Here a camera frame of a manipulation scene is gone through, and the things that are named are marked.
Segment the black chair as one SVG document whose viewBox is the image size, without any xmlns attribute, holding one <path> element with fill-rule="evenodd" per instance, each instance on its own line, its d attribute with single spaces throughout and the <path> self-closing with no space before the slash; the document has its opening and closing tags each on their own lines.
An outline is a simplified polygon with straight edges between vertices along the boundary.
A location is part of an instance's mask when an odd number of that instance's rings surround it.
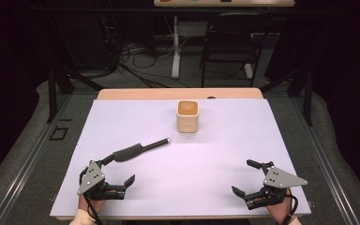
<svg viewBox="0 0 360 225">
<path fill-rule="evenodd" d="M 250 86 L 254 84 L 260 64 L 263 44 L 273 26 L 266 13 L 220 13 L 210 19 L 204 33 L 201 87 L 204 87 L 207 63 L 241 64 L 251 66 Z"/>
</svg>

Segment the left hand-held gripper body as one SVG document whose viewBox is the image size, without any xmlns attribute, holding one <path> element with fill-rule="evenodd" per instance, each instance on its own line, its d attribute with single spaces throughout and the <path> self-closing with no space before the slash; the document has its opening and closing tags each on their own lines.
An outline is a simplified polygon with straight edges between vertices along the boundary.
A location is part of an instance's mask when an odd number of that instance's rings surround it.
<svg viewBox="0 0 360 225">
<path fill-rule="evenodd" d="M 105 174 L 97 165 L 97 161 L 91 160 L 89 166 L 80 174 L 80 186 L 77 195 L 83 195 L 90 200 L 124 200 L 126 190 L 116 190 L 115 185 L 105 181 Z"/>
</svg>

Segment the black metal stand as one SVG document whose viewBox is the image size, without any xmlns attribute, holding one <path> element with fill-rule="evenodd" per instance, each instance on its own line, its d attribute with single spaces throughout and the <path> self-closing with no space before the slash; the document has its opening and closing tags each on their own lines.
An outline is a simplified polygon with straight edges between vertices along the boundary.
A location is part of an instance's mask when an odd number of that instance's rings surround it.
<svg viewBox="0 0 360 225">
<path fill-rule="evenodd" d="M 49 123 L 51 123 L 58 114 L 56 88 L 59 87 L 65 95 L 72 95 L 75 87 L 70 81 L 71 78 L 74 78 L 75 80 L 80 81 L 95 90 L 100 91 L 103 89 L 100 84 L 84 77 L 76 68 L 67 67 L 63 64 L 58 53 L 54 49 L 55 47 L 57 47 L 57 44 L 52 44 L 47 50 L 47 54 L 51 62 L 51 72 L 48 75 L 50 106 L 50 114 L 48 118 Z"/>
<path fill-rule="evenodd" d="M 289 97 L 298 97 L 302 90 L 305 91 L 304 103 L 303 103 L 303 117 L 307 122 L 307 124 L 310 127 L 312 127 L 312 122 L 311 122 L 311 101 L 312 101 L 312 91 L 313 91 L 312 65 L 304 64 L 303 66 L 298 67 L 289 73 L 285 73 L 284 75 L 281 75 L 278 78 L 271 81 L 269 84 L 260 87 L 260 90 L 262 93 L 265 93 L 288 79 L 292 79 L 291 85 L 287 90 Z"/>
</svg>

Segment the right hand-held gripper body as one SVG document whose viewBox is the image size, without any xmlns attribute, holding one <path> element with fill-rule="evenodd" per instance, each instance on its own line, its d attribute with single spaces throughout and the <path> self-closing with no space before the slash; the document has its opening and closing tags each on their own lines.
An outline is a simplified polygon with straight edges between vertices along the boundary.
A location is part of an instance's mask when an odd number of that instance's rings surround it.
<svg viewBox="0 0 360 225">
<path fill-rule="evenodd" d="M 249 210 L 282 203 L 288 188 L 308 184 L 307 180 L 277 168 L 272 161 L 262 163 L 261 170 L 265 175 L 263 187 L 258 192 L 248 194 L 245 202 Z"/>
</svg>

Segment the grey metal floor rail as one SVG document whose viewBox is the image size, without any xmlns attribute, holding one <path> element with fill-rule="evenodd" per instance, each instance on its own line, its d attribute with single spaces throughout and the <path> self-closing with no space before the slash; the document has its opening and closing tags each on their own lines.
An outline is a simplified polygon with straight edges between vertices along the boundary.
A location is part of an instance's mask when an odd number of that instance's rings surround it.
<svg viewBox="0 0 360 225">
<path fill-rule="evenodd" d="M 291 102 L 294 108 L 297 110 L 297 115 L 302 120 L 305 131 L 307 132 L 309 139 L 312 142 L 312 152 L 314 154 L 314 157 L 316 158 L 325 182 L 331 192 L 331 195 L 337 205 L 337 209 L 341 214 L 345 225 L 360 225 L 360 222 L 353 211 L 351 203 L 346 196 L 344 188 L 339 183 L 335 171 L 330 165 L 328 157 L 324 152 L 324 149 L 317 137 L 314 127 L 311 127 L 304 117 L 303 105 L 301 100 L 297 97 L 292 97 Z"/>
<path fill-rule="evenodd" d="M 37 107 L 0 167 L 0 225 L 67 225 L 50 215 L 76 141 L 72 97 L 59 100 L 51 123 Z"/>
</svg>

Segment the person's right hand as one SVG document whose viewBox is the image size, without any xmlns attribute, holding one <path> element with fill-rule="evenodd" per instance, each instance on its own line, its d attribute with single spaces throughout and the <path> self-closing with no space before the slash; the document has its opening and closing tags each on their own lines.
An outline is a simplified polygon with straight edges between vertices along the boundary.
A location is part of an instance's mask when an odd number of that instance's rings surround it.
<svg viewBox="0 0 360 225">
<path fill-rule="evenodd" d="M 275 205 L 267 205 L 271 217 L 278 225 L 290 225 L 294 221 L 294 217 L 291 217 L 292 211 L 292 198 L 290 197 L 291 191 L 287 189 L 287 197 L 284 198 L 282 203 Z"/>
</svg>

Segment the person's left hand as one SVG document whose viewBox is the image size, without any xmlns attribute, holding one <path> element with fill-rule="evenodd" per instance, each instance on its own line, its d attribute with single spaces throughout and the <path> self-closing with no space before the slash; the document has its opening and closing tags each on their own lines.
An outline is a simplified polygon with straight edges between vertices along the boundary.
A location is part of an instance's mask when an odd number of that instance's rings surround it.
<svg viewBox="0 0 360 225">
<path fill-rule="evenodd" d="M 79 197 L 79 201 L 78 201 L 78 208 L 88 212 L 91 215 L 94 215 L 94 212 L 96 212 L 97 214 L 99 214 L 101 212 L 101 210 L 103 209 L 105 203 L 106 203 L 105 200 L 101 200 L 101 201 L 90 200 L 90 201 L 87 201 L 84 198 L 84 196 L 81 195 Z"/>
</svg>

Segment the beige square cup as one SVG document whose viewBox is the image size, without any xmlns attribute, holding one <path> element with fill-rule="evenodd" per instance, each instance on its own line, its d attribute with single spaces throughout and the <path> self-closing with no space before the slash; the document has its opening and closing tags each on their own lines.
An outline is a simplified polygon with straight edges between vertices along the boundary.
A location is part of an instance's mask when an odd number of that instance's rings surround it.
<svg viewBox="0 0 360 225">
<path fill-rule="evenodd" d="M 178 132 L 195 133 L 199 125 L 199 104 L 194 100 L 180 100 L 177 103 L 176 128 Z"/>
</svg>

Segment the black tool with grey grip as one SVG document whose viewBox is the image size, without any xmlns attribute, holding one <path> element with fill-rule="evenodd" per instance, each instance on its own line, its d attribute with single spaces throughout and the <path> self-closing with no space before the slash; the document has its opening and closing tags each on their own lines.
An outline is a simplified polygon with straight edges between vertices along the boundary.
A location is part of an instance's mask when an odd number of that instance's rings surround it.
<svg viewBox="0 0 360 225">
<path fill-rule="evenodd" d="M 115 162 L 124 162 L 130 159 L 133 159 L 144 152 L 147 152 L 152 149 L 159 148 L 163 145 L 169 144 L 171 142 L 170 138 L 166 138 L 157 142 L 150 143 L 146 146 L 141 145 L 140 143 L 131 145 L 125 149 L 116 151 L 112 154 L 111 159 Z"/>
</svg>

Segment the white-legged wooden desk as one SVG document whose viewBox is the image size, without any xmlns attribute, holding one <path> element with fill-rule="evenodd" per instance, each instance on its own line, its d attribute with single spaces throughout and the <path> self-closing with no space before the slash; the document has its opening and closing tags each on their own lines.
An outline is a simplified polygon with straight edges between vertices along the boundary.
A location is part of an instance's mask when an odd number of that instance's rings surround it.
<svg viewBox="0 0 360 225">
<path fill-rule="evenodd" d="M 206 9 L 206 8 L 292 8 L 294 0 L 154 0 L 156 8 L 168 9 Z M 173 17 L 173 60 L 172 78 L 180 76 L 180 37 L 202 37 L 206 22 L 181 22 Z"/>
</svg>

